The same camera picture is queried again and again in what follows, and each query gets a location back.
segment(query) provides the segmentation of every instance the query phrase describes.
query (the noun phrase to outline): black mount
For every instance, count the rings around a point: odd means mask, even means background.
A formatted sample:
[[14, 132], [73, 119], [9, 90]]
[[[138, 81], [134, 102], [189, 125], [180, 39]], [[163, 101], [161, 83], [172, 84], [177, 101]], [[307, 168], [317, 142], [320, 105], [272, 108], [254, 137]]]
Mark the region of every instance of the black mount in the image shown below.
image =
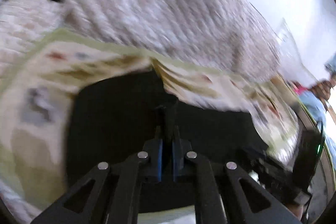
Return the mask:
[[[163, 147], [163, 140], [155, 138], [146, 141], [143, 151], [129, 156], [123, 163], [101, 162], [32, 224], [136, 224], [141, 185], [161, 181]], [[237, 163], [212, 163], [192, 151], [190, 142], [179, 138], [177, 128], [169, 147], [171, 180], [194, 184], [197, 224], [300, 223]], [[252, 158], [261, 174], [267, 170], [272, 176], [275, 170], [281, 169]], [[311, 198], [309, 193], [299, 191], [299, 194], [304, 197], [303, 202]]]

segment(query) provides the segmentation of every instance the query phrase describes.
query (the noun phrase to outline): patterned fabric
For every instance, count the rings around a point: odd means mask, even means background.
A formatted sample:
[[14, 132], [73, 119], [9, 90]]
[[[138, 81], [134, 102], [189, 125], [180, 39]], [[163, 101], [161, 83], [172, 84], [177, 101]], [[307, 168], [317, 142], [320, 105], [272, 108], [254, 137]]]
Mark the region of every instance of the patterned fabric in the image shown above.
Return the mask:
[[274, 33], [247, 0], [65, 0], [69, 25], [103, 42], [146, 48], [266, 81], [279, 56]]
[[14, 216], [18, 223], [29, 224], [37, 215], [41, 213], [41, 210], [25, 201], [22, 196], [15, 193], [13, 189], [11, 189], [1, 180], [0, 196], [7, 209]]

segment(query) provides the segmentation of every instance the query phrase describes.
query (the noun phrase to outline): triangular cutout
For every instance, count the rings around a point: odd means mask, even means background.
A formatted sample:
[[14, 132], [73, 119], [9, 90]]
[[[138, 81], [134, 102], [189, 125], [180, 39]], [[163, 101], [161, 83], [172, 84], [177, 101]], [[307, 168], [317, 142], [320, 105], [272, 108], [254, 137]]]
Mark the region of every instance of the triangular cutout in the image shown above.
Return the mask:
[[239, 180], [239, 182], [253, 213], [258, 213], [271, 206], [271, 203], [261, 193], [259, 193], [247, 180], [241, 179]]
[[86, 201], [90, 196], [94, 184], [95, 181], [93, 179], [89, 180], [64, 203], [64, 208], [80, 214], [85, 207]]

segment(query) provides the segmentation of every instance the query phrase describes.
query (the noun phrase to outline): gray knit fabric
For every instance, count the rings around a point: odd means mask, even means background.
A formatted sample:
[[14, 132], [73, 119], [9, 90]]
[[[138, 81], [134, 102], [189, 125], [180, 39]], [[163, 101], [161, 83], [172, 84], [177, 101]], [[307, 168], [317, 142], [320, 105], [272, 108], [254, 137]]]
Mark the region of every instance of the gray knit fabric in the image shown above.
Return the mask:
[[103, 42], [132, 45], [252, 81], [275, 74], [272, 29], [247, 0], [65, 0], [68, 24]]

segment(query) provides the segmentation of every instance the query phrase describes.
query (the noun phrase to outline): metal pin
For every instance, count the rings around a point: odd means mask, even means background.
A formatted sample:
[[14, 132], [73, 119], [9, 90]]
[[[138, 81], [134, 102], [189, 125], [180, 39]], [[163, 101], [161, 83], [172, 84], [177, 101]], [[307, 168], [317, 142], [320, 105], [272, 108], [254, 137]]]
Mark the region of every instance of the metal pin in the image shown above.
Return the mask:
[[230, 169], [230, 170], [234, 170], [237, 168], [237, 164], [233, 161], [229, 161], [227, 164], [226, 164], [226, 168]]
[[138, 153], [138, 158], [145, 159], [148, 157], [148, 153], [146, 151], [141, 151]]
[[189, 159], [194, 159], [194, 158], [196, 158], [196, 157], [197, 157], [197, 153], [194, 152], [194, 151], [189, 151], [189, 152], [187, 153], [187, 158], [189, 158]]
[[100, 170], [105, 170], [105, 169], [107, 169], [108, 167], [109, 167], [109, 164], [108, 164], [107, 162], [102, 161], [102, 162], [98, 163], [98, 168], [99, 168]]

